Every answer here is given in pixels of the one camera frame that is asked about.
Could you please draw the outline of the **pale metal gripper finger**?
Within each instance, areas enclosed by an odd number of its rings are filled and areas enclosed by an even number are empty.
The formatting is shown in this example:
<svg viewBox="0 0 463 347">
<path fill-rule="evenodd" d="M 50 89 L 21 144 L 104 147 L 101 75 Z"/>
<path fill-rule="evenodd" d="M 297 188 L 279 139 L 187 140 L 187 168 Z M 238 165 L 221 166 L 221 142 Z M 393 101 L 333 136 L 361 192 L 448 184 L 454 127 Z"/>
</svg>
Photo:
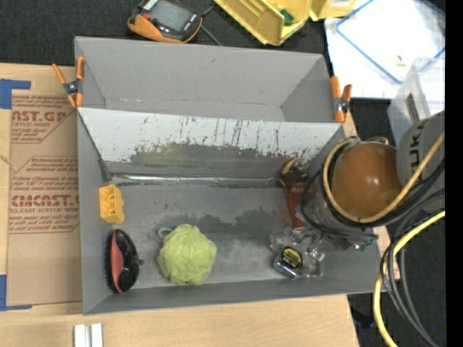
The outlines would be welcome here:
<svg viewBox="0 0 463 347">
<path fill-rule="evenodd" d="M 322 237 L 314 238 L 310 245 L 307 246 L 307 253 L 315 261 L 322 261 L 325 254 L 320 250 L 320 245 L 323 243 Z"/>
<path fill-rule="evenodd" d="M 292 239 L 304 239 L 313 235 L 313 229 L 306 227 L 287 228 L 286 234 Z"/>
</svg>

